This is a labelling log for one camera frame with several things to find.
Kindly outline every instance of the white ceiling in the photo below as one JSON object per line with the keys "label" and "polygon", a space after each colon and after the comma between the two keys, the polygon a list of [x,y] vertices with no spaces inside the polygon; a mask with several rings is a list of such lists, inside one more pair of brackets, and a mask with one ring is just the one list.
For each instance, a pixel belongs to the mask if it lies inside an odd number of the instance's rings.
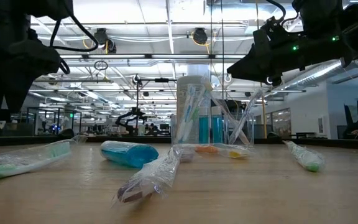
{"label": "white ceiling", "polygon": [[[77,19],[84,24],[86,28],[93,34],[98,27],[105,27],[108,29],[108,34],[111,37],[119,38],[115,40],[117,45],[118,54],[207,54],[207,48],[199,46],[193,43],[191,38],[186,38],[187,34],[194,31],[195,27],[204,27],[209,37],[208,42],[211,41],[211,31],[215,33],[216,40],[211,43],[212,54],[246,54],[253,40],[249,39],[252,36],[252,32],[257,29],[258,19],[259,25],[263,25],[264,21],[271,16],[276,18],[282,15],[281,11],[275,6],[268,4],[266,1],[259,1],[259,17],[257,17],[256,5],[254,3],[237,4],[238,7],[224,7],[221,14],[220,8],[213,10],[213,16],[207,10],[204,13],[204,1],[203,0],[168,0],[170,5],[169,14],[172,21],[172,35],[173,35],[173,52],[170,48],[170,41],[168,38],[169,26],[167,25],[167,1],[166,0],[74,0],[74,10]],[[295,11],[291,8],[289,0],[278,1],[287,9],[286,18],[294,17]],[[224,25],[218,24],[221,19],[224,20]],[[45,45],[48,45],[50,31],[53,30],[55,21],[47,17],[38,18],[38,20],[44,23],[48,30],[44,29],[33,18],[32,28],[37,31],[39,37],[42,39]],[[210,23],[215,24],[195,24],[195,23]],[[292,31],[301,30],[301,22],[297,22],[297,26],[294,26]],[[65,40],[70,47],[84,48],[82,40],[70,40],[70,38],[82,38],[84,33],[73,24],[71,19],[64,19],[62,25],[58,31],[59,38]],[[155,42],[129,42],[134,37],[155,39]],[[89,39],[85,40],[87,45],[91,44]],[[55,41],[55,45],[63,45],[58,40]],[[73,54],[73,52],[60,52],[61,54]],[[93,54],[104,54],[102,50],[97,50]],[[173,78],[174,70],[172,63],[156,63],[153,66],[126,66],[127,60],[112,60],[116,63],[116,69],[108,68],[106,71],[99,73],[98,77],[95,75],[97,71],[94,71],[92,63],[94,61],[77,61],[67,60],[70,63],[76,63],[78,66],[71,67],[70,75],[63,75],[62,72],[57,74],[49,74],[48,76],[40,77],[57,79],[74,79],[74,80],[90,80],[90,79],[103,79],[106,78],[113,81],[113,83],[77,83],[81,84],[80,87],[84,89],[130,89],[128,83],[131,83],[132,77],[135,74],[139,74],[142,78]],[[148,63],[151,60],[131,60],[131,63]],[[176,77],[187,75],[187,66],[189,63],[197,62],[181,62],[175,63]],[[226,76],[226,69],[232,65],[232,63],[223,63],[215,60],[213,63],[214,68],[213,75],[219,76],[221,82],[223,77]],[[285,82],[289,82],[294,79],[300,73],[298,70],[289,71],[283,74]],[[171,82],[168,86],[166,83],[154,83],[150,82],[145,89],[175,89],[175,83]],[[235,80],[233,79],[229,83],[225,83],[226,88],[235,89],[254,89],[258,88],[260,83],[250,82],[247,80]],[[70,88],[70,83],[58,83],[57,85],[50,85],[48,83],[34,83],[33,90],[39,89],[59,89],[65,90]],[[91,98],[80,98],[77,93],[38,93],[43,96],[54,96],[60,98],[68,98],[75,103],[88,102],[99,103]],[[98,93],[100,97],[111,101],[113,103],[119,103],[121,106],[128,104],[134,104],[134,101],[129,98],[128,95],[123,93]],[[244,99],[244,93],[231,93],[228,97],[235,99]],[[150,93],[149,99],[174,99],[171,93]],[[57,103],[51,99],[47,100],[48,103]],[[175,105],[165,105],[170,109]]]}

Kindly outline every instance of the plastic-wrapped toothbrush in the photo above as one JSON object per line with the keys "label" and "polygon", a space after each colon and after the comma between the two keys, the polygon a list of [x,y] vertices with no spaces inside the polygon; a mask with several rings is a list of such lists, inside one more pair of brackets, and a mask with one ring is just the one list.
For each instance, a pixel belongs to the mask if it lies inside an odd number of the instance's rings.
{"label": "plastic-wrapped toothbrush", "polygon": [[[211,98],[211,100],[217,105],[220,106],[222,108],[222,112],[223,114],[227,115],[229,118],[229,123],[231,126],[233,127],[238,127],[239,126],[239,122],[238,120],[236,120],[232,114],[230,114],[229,112],[229,108],[227,107],[227,105],[225,103],[221,103],[220,101],[218,101],[217,99],[215,99],[215,97],[213,97],[213,95],[211,94],[213,87],[211,86],[211,82],[207,79],[204,78],[201,80],[203,86],[206,89],[206,93],[209,95],[209,97]],[[244,143],[245,145],[249,145],[249,140],[247,138],[247,136],[244,134],[244,132],[240,129],[239,130],[239,134],[237,135],[240,140],[242,141],[242,143]]]}
{"label": "plastic-wrapped toothbrush", "polygon": [[0,154],[0,178],[23,174],[40,169],[71,155],[70,145],[85,142],[86,137],[57,141],[46,146],[37,146]]}
{"label": "plastic-wrapped toothbrush", "polygon": [[319,172],[325,166],[323,155],[307,150],[291,141],[283,141],[298,163],[308,171]]}
{"label": "plastic-wrapped toothbrush", "polygon": [[255,91],[255,93],[252,95],[251,100],[249,101],[246,110],[243,112],[239,124],[234,128],[232,134],[229,138],[229,144],[234,144],[236,139],[238,138],[240,131],[242,130],[242,127],[244,127],[244,124],[249,119],[250,111],[254,107],[256,101],[262,97],[264,94],[263,90],[260,88]]}
{"label": "plastic-wrapped toothbrush", "polygon": [[189,85],[188,94],[185,101],[185,114],[182,116],[178,133],[177,141],[178,143],[186,142],[188,139],[189,133],[191,133],[191,128],[193,127],[194,120],[198,115],[198,108],[201,106],[203,99],[206,97],[208,90],[203,86],[200,95],[195,99],[196,87]]}

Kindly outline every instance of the ceiling light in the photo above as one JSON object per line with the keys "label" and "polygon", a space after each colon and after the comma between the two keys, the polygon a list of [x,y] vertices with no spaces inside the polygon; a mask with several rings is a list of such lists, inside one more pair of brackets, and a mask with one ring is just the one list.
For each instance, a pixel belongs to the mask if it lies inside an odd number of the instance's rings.
{"label": "ceiling light", "polygon": [[145,55],[132,55],[132,54],[114,54],[114,55],[89,55],[89,58],[106,59],[106,58],[145,58]]}
{"label": "ceiling light", "polygon": [[241,100],[241,103],[247,103],[249,102],[250,100]]}
{"label": "ceiling light", "polygon": [[141,100],[141,99],[139,99],[139,101],[154,101],[154,102],[172,102],[172,101],[176,101],[176,100],[174,100],[174,99],[166,99],[166,100],[161,100],[161,99],[158,99],[158,100],[153,100],[153,99],[144,99],[144,100]]}
{"label": "ceiling light", "polygon": [[244,58],[246,55],[215,55],[216,59],[242,59]]}
{"label": "ceiling light", "polygon": [[170,55],[170,54],[165,54],[165,55],[152,55],[152,58],[171,58],[171,59],[198,59],[198,58],[209,58],[209,55],[200,55],[200,54],[191,54],[191,55]]}
{"label": "ceiling light", "polygon": [[85,93],[86,95],[88,95],[90,98],[93,98],[95,100],[97,100],[99,97],[97,96],[97,94],[92,93],[91,91],[88,91]]}
{"label": "ceiling light", "polygon": [[30,94],[33,95],[33,96],[44,97],[44,96],[42,96],[41,94],[38,94],[38,93],[32,93],[32,92],[30,92]]}
{"label": "ceiling light", "polygon": [[68,101],[68,99],[60,98],[60,97],[50,97],[50,99],[55,101],[61,101],[61,102]]}
{"label": "ceiling light", "polygon": [[87,91],[87,90],[57,90],[59,92],[82,92],[82,91]]}
{"label": "ceiling light", "polygon": [[78,59],[82,58],[82,55],[61,55],[62,59]]}
{"label": "ceiling light", "polygon": [[29,90],[29,92],[53,92],[55,90]]}
{"label": "ceiling light", "polygon": [[306,90],[271,90],[272,93],[305,93]]}

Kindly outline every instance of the plastic wrapper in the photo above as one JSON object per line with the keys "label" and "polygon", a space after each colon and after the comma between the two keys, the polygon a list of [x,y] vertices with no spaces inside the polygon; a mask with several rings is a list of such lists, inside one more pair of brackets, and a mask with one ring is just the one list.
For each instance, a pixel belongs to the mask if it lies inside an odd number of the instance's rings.
{"label": "plastic wrapper", "polygon": [[208,97],[211,98],[211,100],[215,103],[216,106],[221,107],[222,112],[225,115],[225,117],[228,119],[228,123],[230,124],[230,126],[235,127],[235,129],[238,129],[238,131],[237,131],[238,134],[236,136],[236,139],[240,138],[242,143],[244,143],[245,145],[250,146],[252,141],[249,141],[249,138],[247,138],[247,136],[244,134],[244,132],[241,129],[242,128],[241,124],[230,113],[229,108],[227,107],[227,104],[224,101],[217,100],[213,96],[213,94],[212,94],[212,89],[213,88],[211,86],[211,82],[207,78],[204,78],[204,79],[202,79],[202,83],[203,83],[205,89],[207,90],[206,94],[208,95]]}
{"label": "plastic wrapper", "polygon": [[262,89],[258,89],[258,90],[256,90],[254,92],[254,94],[252,95],[252,97],[251,97],[246,109],[244,110],[244,112],[243,112],[243,114],[241,116],[241,119],[240,119],[238,125],[233,129],[233,132],[230,135],[229,144],[234,144],[234,142],[238,138],[242,128],[244,127],[244,124],[251,117],[251,109],[254,107],[254,105],[256,104],[257,100],[262,97],[263,94],[264,94],[264,92],[263,92]]}
{"label": "plastic wrapper", "polygon": [[306,170],[319,172],[324,168],[324,157],[320,153],[309,151],[305,147],[301,147],[291,141],[284,141],[284,143],[298,163]]}
{"label": "plastic wrapper", "polygon": [[[247,138],[247,136],[244,134],[244,132],[242,131],[242,127],[244,125],[244,123],[241,125],[240,122],[238,122],[232,114],[230,114],[229,112],[229,108],[227,107],[227,105],[225,104],[225,102],[223,101],[219,101],[217,99],[215,99],[215,97],[213,97],[212,93],[212,86],[211,83],[209,82],[208,79],[204,78],[202,79],[202,83],[203,83],[203,87],[200,91],[201,94],[199,94],[198,96],[196,95],[196,89],[198,85],[188,85],[188,90],[187,90],[187,96],[186,96],[186,101],[185,101],[185,109],[184,109],[184,113],[183,116],[178,120],[178,128],[177,128],[177,135],[176,138],[174,139],[174,143],[175,144],[183,144],[186,143],[186,140],[188,139],[188,135],[191,133],[191,129],[193,127],[194,124],[196,124],[196,118],[198,118],[199,116],[199,109],[201,104],[204,102],[205,98],[211,99],[214,101],[214,103],[217,106],[220,106],[222,109],[222,112],[226,115],[226,117],[228,118],[228,122],[230,123],[230,125],[232,127],[235,127],[234,129],[237,130],[236,131],[236,135],[234,137],[232,137],[234,139],[234,141],[240,137],[240,140],[250,146],[252,141],[249,141],[249,139]],[[258,94],[254,94],[254,101],[257,100]],[[243,115],[243,120],[247,119],[250,115],[250,110],[251,110],[251,106],[249,107],[249,109],[246,112],[246,115]]]}
{"label": "plastic wrapper", "polygon": [[199,108],[204,99],[209,95],[208,92],[209,90],[203,86],[200,91],[201,94],[196,96],[196,85],[188,85],[185,109],[177,124],[178,131],[175,143],[181,144],[187,141],[193,125],[197,122]]}
{"label": "plastic wrapper", "polygon": [[165,195],[165,191],[172,187],[177,173],[182,149],[171,148],[134,174],[117,192],[113,203],[129,203],[157,193]]}
{"label": "plastic wrapper", "polygon": [[154,147],[132,142],[105,141],[100,146],[100,153],[105,159],[136,168],[158,158]]}
{"label": "plastic wrapper", "polygon": [[178,144],[174,146],[181,149],[182,155],[191,154],[191,152],[208,153],[208,154],[219,154],[223,157],[232,159],[246,159],[251,156],[253,152],[244,146],[235,146],[227,144]]}
{"label": "plastic wrapper", "polygon": [[46,146],[31,147],[0,154],[0,178],[23,174],[62,160],[71,154],[70,145],[85,142],[86,137],[75,136]]}

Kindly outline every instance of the wooden table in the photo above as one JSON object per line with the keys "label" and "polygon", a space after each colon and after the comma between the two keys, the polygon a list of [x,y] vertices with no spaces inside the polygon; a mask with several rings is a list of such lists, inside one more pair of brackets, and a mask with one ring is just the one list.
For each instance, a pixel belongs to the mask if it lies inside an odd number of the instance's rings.
{"label": "wooden table", "polygon": [[105,161],[99,144],[77,146],[64,162],[1,179],[0,223],[358,223],[358,150],[313,147],[326,158],[314,174],[285,146],[256,147],[247,161],[181,164],[167,198],[117,209],[113,195],[137,170]]}

